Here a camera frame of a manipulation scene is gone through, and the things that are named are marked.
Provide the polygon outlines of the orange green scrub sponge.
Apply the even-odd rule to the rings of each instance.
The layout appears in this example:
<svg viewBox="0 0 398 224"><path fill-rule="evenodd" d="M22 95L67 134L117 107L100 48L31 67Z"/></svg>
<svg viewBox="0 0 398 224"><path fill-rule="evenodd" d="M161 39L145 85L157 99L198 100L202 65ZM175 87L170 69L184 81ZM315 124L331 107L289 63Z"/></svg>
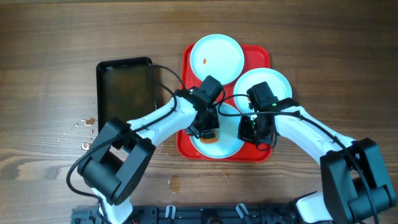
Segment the orange green scrub sponge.
<svg viewBox="0 0 398 224"><path fill-rule="evenodd" d="M212 144L218 141L218 130L209 130L206 132L202 132L200 142L203 144Z"/></svg>

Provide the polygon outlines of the white plate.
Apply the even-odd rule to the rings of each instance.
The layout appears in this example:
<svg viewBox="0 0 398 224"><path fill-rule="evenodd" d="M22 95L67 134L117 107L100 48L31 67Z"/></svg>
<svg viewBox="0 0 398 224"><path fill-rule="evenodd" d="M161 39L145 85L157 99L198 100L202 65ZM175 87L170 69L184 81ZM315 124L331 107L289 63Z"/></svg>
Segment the white plate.
<svg viewBox="0 0 398 224"><path fill-rule="evenodd" d="M216 141L203 143L194 136L191 136L190 140L195 149L203 156L212 159L225 159L237 153L244 144L244 141L238 139L240 117L220 115L217 107L215 112L220 126L216 130Z"/></svg>
<svg viewBox="0 0 398 224"><path fill-rule="evenodd" d="M211 34L195 43L190 53L190 66L203 81L207 76L227 85L239 77L244 67L242 47L231 37Z"/></svg>
<svg viewBox="0 0 398 224"><path fill-rule="evenodd" d="M288 80L276 70L271 68L255 68L243 74L234 86L233 95L236 95L234 102L242 113L254 112L249 104L249 97L246 93L252 86L267 82L273 94L278 99L292 97L292 88Z"/></svg>

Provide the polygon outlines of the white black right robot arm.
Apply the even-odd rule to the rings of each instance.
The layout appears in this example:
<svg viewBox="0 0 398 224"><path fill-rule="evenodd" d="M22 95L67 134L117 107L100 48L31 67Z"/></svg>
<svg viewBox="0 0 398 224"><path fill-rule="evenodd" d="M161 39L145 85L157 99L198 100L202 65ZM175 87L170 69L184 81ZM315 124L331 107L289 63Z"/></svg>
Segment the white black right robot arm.
<svg viewBox="0 0 398 224"><path fill-rule="evenodd" d="M258 143L265 135L285 137L320 166L322 191L292 202L295 223L362 223L396 205L379 146L344 136L309 115L296 102L278 102L241 115L239 135Z"/></svg>

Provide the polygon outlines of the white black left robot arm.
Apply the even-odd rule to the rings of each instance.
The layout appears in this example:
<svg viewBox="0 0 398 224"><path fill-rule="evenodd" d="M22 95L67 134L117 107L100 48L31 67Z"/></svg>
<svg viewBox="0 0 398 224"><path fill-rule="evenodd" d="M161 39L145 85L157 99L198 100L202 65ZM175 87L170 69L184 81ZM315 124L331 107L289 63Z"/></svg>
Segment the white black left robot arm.
<svg viewBox="0 0 398 224"><path fill-rule="evenodd" d="M109 120L88 152L76 162L79 175L99 201L103 223L124 223L129 197L141 181L156 147L171 135L207 122L216 97L178 90L159 109L138 119Z"/></svg>

